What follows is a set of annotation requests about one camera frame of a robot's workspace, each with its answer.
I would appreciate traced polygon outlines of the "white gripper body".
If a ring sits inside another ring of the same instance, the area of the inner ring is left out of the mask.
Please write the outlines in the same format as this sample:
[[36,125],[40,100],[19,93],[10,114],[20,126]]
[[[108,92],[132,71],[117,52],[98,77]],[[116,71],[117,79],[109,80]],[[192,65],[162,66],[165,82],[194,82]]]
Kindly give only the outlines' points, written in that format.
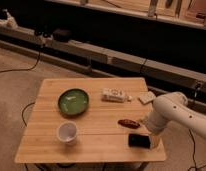
[[150,117],[145,117],[143,124],[145,125],[146,129],[154,136],[159,135],[163,131],[163,128],[161,126],[158,126],[156,122],[153,121]]

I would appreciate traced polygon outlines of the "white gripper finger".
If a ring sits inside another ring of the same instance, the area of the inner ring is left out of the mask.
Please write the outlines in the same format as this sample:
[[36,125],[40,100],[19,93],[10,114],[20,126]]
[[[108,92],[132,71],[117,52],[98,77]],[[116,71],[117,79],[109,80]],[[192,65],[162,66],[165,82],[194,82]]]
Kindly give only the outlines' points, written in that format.
[[151,142],[151,147],[152,148],[155,148],[155,147],[157,147],[158,146],[158,144],[159,144],[159,142],[160,142],[160,136],[153,136],[152,138],[151,138],[151,140],[152,140],[152,142]]

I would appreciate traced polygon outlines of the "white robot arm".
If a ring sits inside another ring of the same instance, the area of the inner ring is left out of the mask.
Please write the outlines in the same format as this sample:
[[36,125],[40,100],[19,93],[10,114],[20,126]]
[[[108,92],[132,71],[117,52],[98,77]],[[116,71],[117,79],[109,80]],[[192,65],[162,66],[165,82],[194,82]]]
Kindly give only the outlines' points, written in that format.
[[188,99],[181,92],[157,96],[152,110],[145,116],[144,125],[149,131],[150,148],[158,146],[160,134],[170,121],[175,121],[206,139],[206,116],[187,107]]

